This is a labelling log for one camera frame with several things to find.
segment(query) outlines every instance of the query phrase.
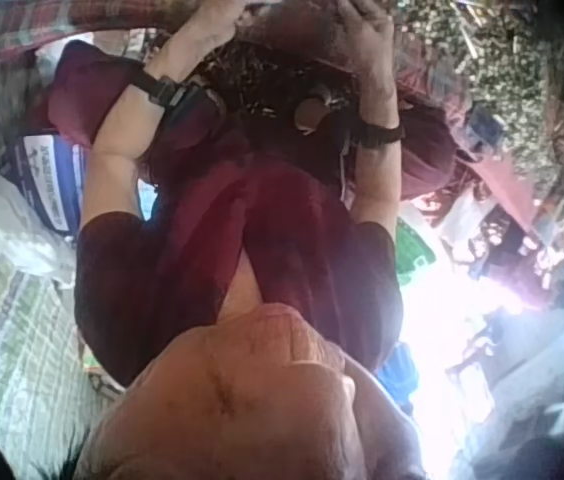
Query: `hand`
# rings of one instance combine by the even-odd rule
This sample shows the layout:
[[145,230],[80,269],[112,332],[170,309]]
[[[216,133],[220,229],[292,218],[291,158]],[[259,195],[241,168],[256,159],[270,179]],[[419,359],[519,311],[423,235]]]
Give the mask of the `hand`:
[[338,0],[349,55],[363,82],[393,82],[393,18],[375,0]]
[[227,43],[237,26],[248,26],[282,0],[202,0],[184,28],[201,39],[209,51]]

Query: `pink awning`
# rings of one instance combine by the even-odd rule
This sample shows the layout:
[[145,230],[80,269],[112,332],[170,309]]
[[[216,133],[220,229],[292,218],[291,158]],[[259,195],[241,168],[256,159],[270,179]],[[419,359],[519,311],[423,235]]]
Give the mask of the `pink awning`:
[[520,179],[508,156],[497,162],[486,158],[480,163],[467,165],[486,182],[502,208],[520,227],[529,231],[538,211],[533,203],[533,181]]

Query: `black wristband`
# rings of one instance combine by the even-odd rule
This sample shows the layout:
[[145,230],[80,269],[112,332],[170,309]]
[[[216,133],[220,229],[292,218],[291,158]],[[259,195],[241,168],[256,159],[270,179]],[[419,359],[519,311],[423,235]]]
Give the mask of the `black wristband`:
[[402,125],[398,125],[396,128],[379,127],[366,123],[358,117],[354,128],[354,137],[359,145],[362,145],[364,148],[374,149],[399,142],[404,138],[404,129]]
[[164,108],[175,107],[188,90],[186,85],[174,82],[167,76],[157,80],[142,69],[133,73],[131,84],[146,92],[151,103]]

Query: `plastic bag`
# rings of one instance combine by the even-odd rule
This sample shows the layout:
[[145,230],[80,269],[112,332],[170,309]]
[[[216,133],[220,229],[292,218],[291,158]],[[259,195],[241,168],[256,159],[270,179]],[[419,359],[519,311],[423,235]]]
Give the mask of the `plastic bag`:
[[18,270],[75,284],[75,251],[47,230],[15,185],[0,175],[0,250]]

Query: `bag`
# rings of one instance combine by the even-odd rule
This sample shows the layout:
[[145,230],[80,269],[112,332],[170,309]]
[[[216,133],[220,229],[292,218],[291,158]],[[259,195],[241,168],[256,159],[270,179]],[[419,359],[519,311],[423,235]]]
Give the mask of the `bag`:
[[26,135],[14,145],[13,180],[46,228],[76,236],[86,153],[56,132]]
[[18,270],[75,284],[76,254],[47,230],[17,187],[0,175],[0,250]]

